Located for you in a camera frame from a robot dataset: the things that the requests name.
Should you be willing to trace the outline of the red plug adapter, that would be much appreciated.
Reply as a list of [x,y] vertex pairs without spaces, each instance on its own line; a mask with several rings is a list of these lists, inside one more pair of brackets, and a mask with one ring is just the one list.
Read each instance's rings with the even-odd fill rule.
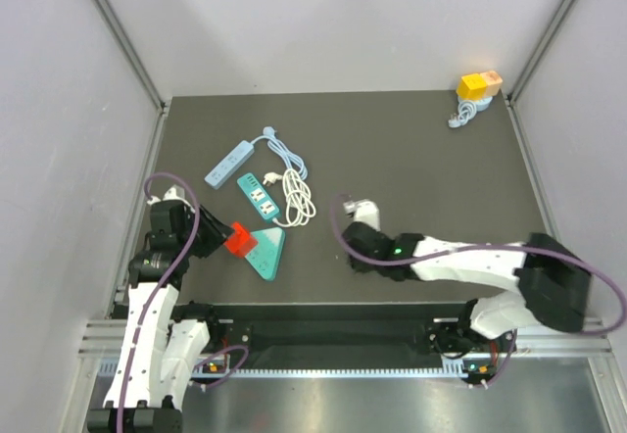
[[224,247],[228,252],[240,259],[245,258],[258,245],[258,240],[240,222],[231,224],[232,233],[224,242]]

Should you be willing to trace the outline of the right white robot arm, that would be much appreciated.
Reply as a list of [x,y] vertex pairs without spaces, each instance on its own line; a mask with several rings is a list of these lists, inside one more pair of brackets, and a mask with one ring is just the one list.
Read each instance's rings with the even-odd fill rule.
[[518,328],[544,325],[562,333],[584,328],[592,274],[545,233],[505,245],[449,242],[420,233],[391,238],[364,222],[341,234],[356,272],[375,271],[396,282],[458,282],[499,289],[468,301],[454,333],[461,350],[477,351]]

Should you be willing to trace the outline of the teal triangular power strip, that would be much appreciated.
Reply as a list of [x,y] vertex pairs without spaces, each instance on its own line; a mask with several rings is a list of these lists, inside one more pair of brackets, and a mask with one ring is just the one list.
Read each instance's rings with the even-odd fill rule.
[[273,281],[278,272],[285,243],[285,231],[272,227],[252,232],[257,245],[245,256],[246,261],[264,281]]

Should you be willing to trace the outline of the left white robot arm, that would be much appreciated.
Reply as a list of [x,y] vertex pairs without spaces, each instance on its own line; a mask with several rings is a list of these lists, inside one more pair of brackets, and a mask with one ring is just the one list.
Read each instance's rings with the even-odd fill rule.
[[206,258],[230,227],[181,198],[153,198],[144,246],[128,265],[128,315],[121,354],[103,405],[86,416],[90,432],[179,432],[198,358],[224,346],[213,306],[178,303],[192,258]]

